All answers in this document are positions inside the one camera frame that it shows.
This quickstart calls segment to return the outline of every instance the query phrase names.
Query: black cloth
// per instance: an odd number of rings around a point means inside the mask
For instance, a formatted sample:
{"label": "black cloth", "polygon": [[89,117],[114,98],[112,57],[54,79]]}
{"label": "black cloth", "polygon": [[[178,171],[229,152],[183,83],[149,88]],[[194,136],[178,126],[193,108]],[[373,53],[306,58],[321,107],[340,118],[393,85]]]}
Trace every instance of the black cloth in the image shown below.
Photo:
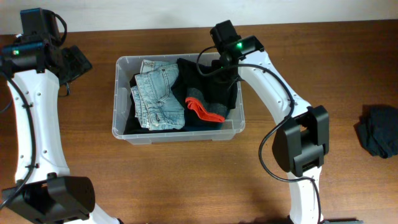
{"label": "black cloth", "polygon": [[372,106],[357,128],[359,140],[372,156],[390,158],[398,154],[398,110]]}
{"label": "black cloth", "polygon": [[[212,67],[200,65],[203,73],[209,73],[216,69],[216,60],[213,61]],[[185,124],[190,126],[216,126],[217,124],[209,121],[201,120],[195,111],[189,110],[185,99],[194,97],[201,101],[207,112],[216,113],[224,118],[228,115],[229,110],[235,109],[236,98],[238,95],[238,85],[236,80],[221,82],[220,77],[224,74],[212,77],[203,77],[198,73],[196,63],[189,60],[179,58],[177,60],[179,76],[174,85],[171,87],[174,97],[180,102],[185,109]]]}

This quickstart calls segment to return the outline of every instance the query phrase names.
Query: wooden surface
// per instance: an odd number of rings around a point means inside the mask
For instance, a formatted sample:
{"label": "wooden surface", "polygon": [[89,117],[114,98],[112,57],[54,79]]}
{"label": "wooden surface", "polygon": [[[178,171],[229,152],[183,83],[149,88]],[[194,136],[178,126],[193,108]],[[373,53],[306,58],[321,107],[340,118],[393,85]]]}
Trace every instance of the wooden surface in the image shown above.
{"label": "wooden surface", "polygon": [[[397,223],[398,156],[370,156],[354,124],[364,105],[398,106],[398,21],[237,27],[264,44],[292,88],[330,114],[330,153],[320,181],[326,219]],[[72,175],[89,177],[97,203],[127,223],[239,223],[289,214],[289,186],[261,168],[257,148],[274,123],[242,84],[245,130],[231,141],[133,146],[111,134],[115,63],[124,55],[195,53],[212,45],[209,28],[82,32],[68,35],[93,64],[58,100],[62,146]],[[0,45],[13,37],[0,37]],[[1,81],[0,105],[9,100]],[[14,109],[0,114],[0,188],[14,184]],[[270,141],[264,153],[279,175]],[[26,223],[4,209],[0,223]]]}

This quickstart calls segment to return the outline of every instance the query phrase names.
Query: jeans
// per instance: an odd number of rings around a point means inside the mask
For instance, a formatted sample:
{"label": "jeans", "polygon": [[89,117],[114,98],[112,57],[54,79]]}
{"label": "jeans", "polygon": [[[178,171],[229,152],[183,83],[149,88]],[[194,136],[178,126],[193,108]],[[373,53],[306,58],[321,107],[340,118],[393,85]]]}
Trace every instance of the jeans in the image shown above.
{"label": "jeans", "polygon": [[141,73],[134,77],[137,86],[131,88],[142,128],[152,131],[184,127],[184,108],[170,89],[177,77],[175,63],[142,61]]}

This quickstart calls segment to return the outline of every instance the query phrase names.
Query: clear plastic bin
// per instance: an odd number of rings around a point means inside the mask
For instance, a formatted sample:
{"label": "clear plastic bin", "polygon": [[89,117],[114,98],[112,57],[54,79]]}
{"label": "clear plastic bin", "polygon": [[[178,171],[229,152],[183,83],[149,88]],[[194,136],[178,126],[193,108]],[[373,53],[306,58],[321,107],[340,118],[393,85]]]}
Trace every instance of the clear plastic bin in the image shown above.
{"label": "clear plastic bin", "polygon": [[[143,59],[164,62],[176,62],[184,58],[196,62],[198,54],[183,55],[153,55],[153,56],[123,56],[116,62],[116,82],[114,86],[113,123],[112,133],[117,139],[123,139],[131,144],[150,144],[153,142],[193,141],[193,140],[230,140],[236,133],[243,131],[245,126],[241,84],[238,82],[238,97],[236,109],[229,112],[221,129],[214,131],[190,131],[160,134],[123,134],[129,116],[130,79],[139,73]],[[219,59],[218,53],[203,54],[200,63],[211,65],[212,60]]]}

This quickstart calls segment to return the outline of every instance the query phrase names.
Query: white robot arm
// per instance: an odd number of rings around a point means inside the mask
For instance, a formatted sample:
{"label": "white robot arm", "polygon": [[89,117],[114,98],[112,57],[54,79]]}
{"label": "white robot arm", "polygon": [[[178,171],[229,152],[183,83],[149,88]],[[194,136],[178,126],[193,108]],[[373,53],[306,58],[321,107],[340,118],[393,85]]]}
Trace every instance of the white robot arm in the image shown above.
{"label": "white robot arm", "polygon": [[63,155],[58,90],[91,64],[75,46],[58,48],[66,34],[60,37],[56,17],[66,33],[65,21],[51,11],[21,11],[24,35],[2,48],[0,74],[8,80],[15,105],[19,156],[17,187],[2,191],[0,209],[7,206],[32,223],[120,224],[95,203],[89,178],[70,176]]}
{"label": "white robot arm", "polygon": [[[308,107],[311,107],[307,101],[299,97],[299,95],[286,83],[271,63],[266,51],[255,51],[247,54],[246,58],[240,60],[239,63],[262,65],[279,76],[294,97],[295,108],[292,113],[293,118],[305,114],[308,111]],[[259,95],[262,102],[271,112],[275,124],[282,122],[288,115],[291,107],[289,106],[290,99],[280,83],[270,74],[263,73],[262,70],[251,67],[239,68],[239,76]],[[304,171],[303,176],[315,179],[316,185],[319,188],[321,169],[321,167],[312,167]],[[298,177],[291,172],[287,173],[287,177],[288,179],[298,179]],[[312,183],[309,180],[293,182],[289,183],[289,187],[292,199],[290,219],[294,224],[316,224],[318,221],[318,201]]]}

